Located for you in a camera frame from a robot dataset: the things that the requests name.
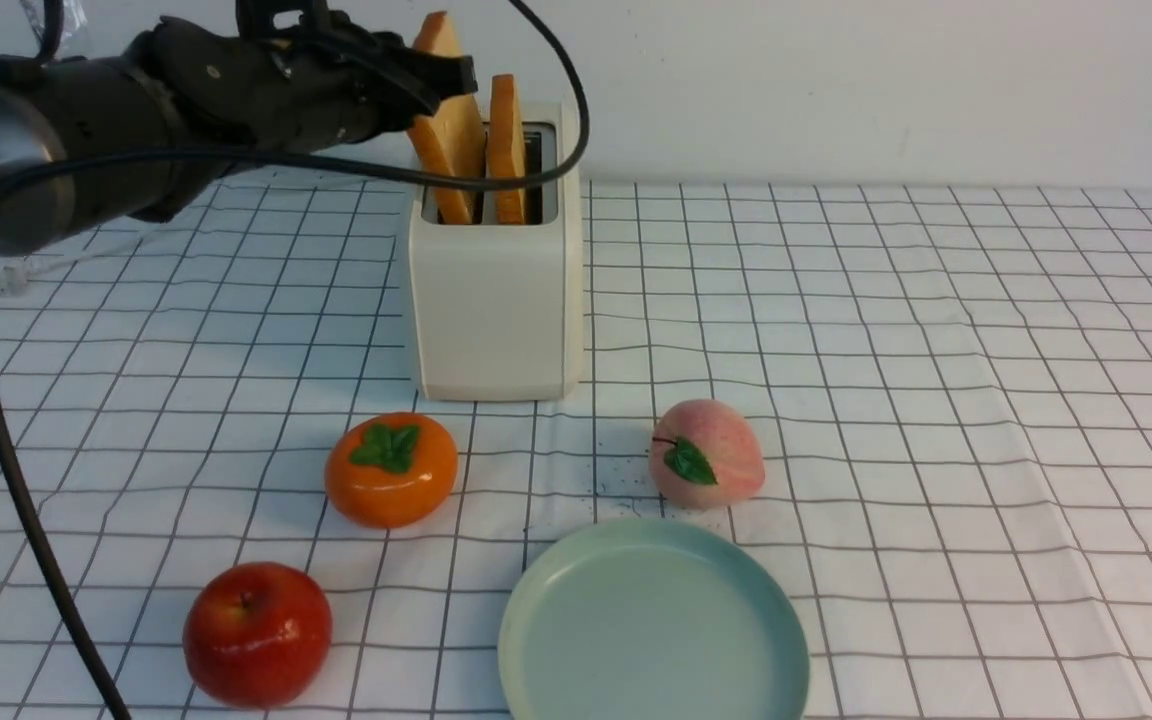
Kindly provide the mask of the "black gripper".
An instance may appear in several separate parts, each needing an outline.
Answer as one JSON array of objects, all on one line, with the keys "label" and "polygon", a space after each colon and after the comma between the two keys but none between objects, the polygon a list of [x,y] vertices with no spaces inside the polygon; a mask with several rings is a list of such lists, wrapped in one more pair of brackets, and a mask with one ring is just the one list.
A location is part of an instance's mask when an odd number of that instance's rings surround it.
[{"label": "black gripper", "polygon": [[479,90],[470,56],[382,40],[358,65],[296,33],[221,36],[165,15],[134,38],[131,59],[164,88],[188,145],[323,151],[406,131],[415,113]]}]

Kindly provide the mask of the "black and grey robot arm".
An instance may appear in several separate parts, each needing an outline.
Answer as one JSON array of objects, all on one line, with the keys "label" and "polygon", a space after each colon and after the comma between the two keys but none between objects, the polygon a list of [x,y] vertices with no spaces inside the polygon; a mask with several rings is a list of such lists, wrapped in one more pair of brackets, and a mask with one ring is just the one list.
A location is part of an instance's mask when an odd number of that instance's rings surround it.
[{"label": "black and grey robot arm", "polygon": [[324,1],[238,1],[238,33],[160,18],[115,56],[0,55],[0,179],[52,161],[215,146],[311,154],[410,129],[477,90],[473,61]]}]

